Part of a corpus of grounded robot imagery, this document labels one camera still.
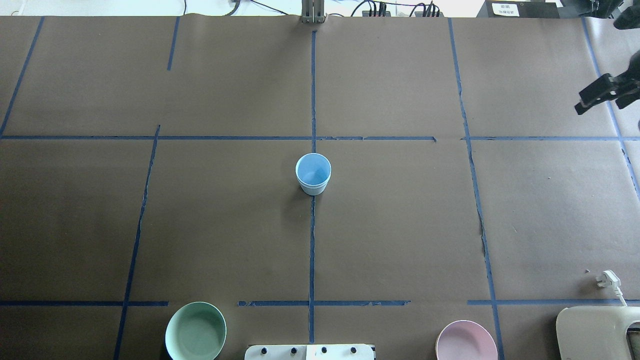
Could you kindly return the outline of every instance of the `metal clamp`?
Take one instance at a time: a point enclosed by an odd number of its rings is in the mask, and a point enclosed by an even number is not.
[[[324,22],[324,0],[302,0],[302,15],[300,21],[304,24]]]

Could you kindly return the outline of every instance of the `pink bowl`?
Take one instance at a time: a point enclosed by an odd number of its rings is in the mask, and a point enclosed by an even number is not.
[[[436,340],[438,360],[497,360],[491,334],[479,324],[458,320],[447,325]]]

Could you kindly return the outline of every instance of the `white power plug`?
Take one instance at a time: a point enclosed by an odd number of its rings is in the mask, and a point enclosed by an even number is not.
[[[613,288],[613,292],[622,302],[622,306],[627,306],[627,301],[625,301],[620,290],[620,278],[616,273],[611,270],[604,270],[602,275],[596,276],[596,281],[598,281],[598,286],[601,288]]]

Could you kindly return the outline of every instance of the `white floor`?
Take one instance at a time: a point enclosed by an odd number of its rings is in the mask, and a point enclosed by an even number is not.
[[[235,15],[269,16],[279,13],[241,0]],[[283,12],[299,15],[300,0],[258,0]],[[187,13],[225,15],[233,9],[231,0],[187,0]],[[389,3],[415,4],[418,0],[387,0]],[[484,0],[436,0],[447,17],[475,17]],[[326,13],[349,16],[360,0],[325,0]],[[392,6],[391,16],[407,16],[411,6]],[[172,16],[182,15],[184,0],[0,0],[0,15],[57,16]]]

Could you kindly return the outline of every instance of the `green bowl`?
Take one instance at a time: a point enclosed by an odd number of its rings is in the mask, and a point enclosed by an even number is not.
[[[213,360],[227,338],[227,323],[208,302],[182,306],[166,326],[164,343],[173,360]]]

